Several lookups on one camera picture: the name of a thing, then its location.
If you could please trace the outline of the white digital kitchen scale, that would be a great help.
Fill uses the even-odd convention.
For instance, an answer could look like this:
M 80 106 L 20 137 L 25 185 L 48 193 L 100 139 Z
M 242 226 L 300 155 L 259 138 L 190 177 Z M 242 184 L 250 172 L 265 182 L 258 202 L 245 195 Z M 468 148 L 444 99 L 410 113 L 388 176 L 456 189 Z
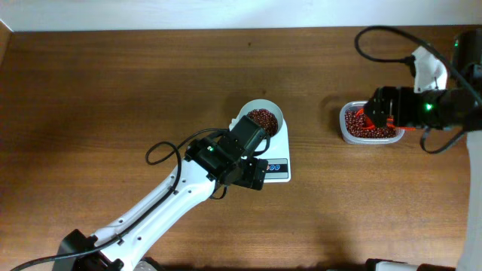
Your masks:
M 291 180 L 288 126 L 284 120 L 278 133 L 270 139 L 270 147 L 259 158 L 268 161 L 265 184 L 286 183 Z

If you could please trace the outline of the red adzuki beans in container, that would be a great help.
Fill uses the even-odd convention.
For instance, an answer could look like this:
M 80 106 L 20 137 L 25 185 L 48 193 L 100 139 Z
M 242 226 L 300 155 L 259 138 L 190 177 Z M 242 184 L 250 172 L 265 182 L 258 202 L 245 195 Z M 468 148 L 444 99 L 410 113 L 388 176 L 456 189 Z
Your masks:
M 347 132 L 354 137 L 363 139 L 389 139 L 396 136 L 393 127 L 377 128 L 365 115 L 364 109 L 358 111 L 347 111 L 344 114 Z

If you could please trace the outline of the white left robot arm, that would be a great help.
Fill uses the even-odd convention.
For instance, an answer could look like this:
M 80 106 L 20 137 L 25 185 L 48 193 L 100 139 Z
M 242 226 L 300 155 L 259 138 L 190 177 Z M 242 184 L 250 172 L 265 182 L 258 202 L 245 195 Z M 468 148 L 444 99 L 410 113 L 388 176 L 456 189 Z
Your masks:
M 67 235 L 54 270 L 138 270 L 145 254 L 183 215 L 232 184 L 260 190 L 267 161 L 259 144 L 270 135 L 249 117 L 232 129 L 207 129 L 205 137 L 185 142 L 185 154 L 173 148 L 177 165 L 171 174 L 127 213 L 85 236 Z

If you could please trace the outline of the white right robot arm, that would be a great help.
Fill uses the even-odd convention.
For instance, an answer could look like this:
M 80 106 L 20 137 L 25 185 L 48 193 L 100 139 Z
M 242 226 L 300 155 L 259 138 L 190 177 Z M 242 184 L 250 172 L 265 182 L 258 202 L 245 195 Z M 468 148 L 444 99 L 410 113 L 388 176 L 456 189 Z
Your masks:
M 435 149 L 441 154 L 466 139 L 470 163 L 470 189 L 465 244 L 456 269 L 481 268 L 481 30 L 454 38 L 453 58 L 447 60 L 430 43 L 392 26 L 369 26 L 354 40 L 365 59 L 375 58 L 360 47 L 361 37 L 372 31 L 391 32 L 412 41 L 417 49 L 399 62 L 410 67 L 412 87 L 380 87 L 364 106 L 376 127 L 422 129 L 419 145 L 426 153 L 426 140 L 433 130 L 459 128 L 457 134 Z

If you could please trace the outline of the clear plastic bean container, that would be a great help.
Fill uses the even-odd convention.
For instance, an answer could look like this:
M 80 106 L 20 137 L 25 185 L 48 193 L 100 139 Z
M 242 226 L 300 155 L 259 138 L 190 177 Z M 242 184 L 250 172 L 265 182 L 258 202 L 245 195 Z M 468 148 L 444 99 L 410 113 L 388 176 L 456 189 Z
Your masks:
M 366 101 L 349 102 L 340 111 L 343 140 L 353 145 L 387 145 L 398 142 L 404 130 L 387 126 L 377 128 L 365 115 Z

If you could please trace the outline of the red beans in bowl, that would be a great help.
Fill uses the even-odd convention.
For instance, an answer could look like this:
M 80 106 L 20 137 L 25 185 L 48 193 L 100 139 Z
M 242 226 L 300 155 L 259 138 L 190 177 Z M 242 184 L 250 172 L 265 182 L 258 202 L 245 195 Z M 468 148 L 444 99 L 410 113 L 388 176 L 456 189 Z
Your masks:
M 267 109 L 254 109 L 247 114 L 247 117 L 256 122 L 270 136 L 275 136 L 278 131 L 276 116 Z

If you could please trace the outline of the white round bowl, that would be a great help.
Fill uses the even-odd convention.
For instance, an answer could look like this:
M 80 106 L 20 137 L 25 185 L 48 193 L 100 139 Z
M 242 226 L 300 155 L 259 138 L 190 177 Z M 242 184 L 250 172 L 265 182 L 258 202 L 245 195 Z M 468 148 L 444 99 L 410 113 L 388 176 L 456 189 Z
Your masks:
M 281 151 L 289 146 L 288 143 L 288 127 L 285 122 L 282 110 L 277 104 L 267 99 L 255 99 L 247 102 L 239 111 L 238 115 L 231 120 L 229 130 L 232 130 L 242 116 L 247 115 L 253 110 L 265 109 L 269 111 L 277 120 L 278 129 L 274 137 L 270 140 L 268 151 Z

